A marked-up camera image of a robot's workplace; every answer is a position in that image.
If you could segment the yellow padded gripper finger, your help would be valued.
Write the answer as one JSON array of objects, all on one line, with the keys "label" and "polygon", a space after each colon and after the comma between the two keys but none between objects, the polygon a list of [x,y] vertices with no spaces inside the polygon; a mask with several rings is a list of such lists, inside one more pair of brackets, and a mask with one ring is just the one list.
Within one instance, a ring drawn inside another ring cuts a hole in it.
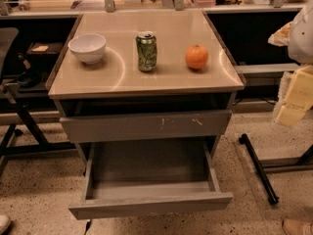
[{"label": "yellow padded gripper finger", "polygon": [[273,110],[274,122],[284,126],[297,125],[312,107],[313,66],[302,66],[295,72],[285,71]]}]

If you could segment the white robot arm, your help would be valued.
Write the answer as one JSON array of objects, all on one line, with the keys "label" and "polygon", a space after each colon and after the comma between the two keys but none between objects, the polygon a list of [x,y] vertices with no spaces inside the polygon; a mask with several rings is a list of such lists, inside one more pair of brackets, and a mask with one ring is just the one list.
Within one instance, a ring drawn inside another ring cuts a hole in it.
[{"label": "white robot arm", "polygon": [[289,57],[300,67],[281,78],[274,121],[284,126],[298,124],[313,106],[313,1],[309,0],[294,19],[269,38],[275,46],[287,46]]}]

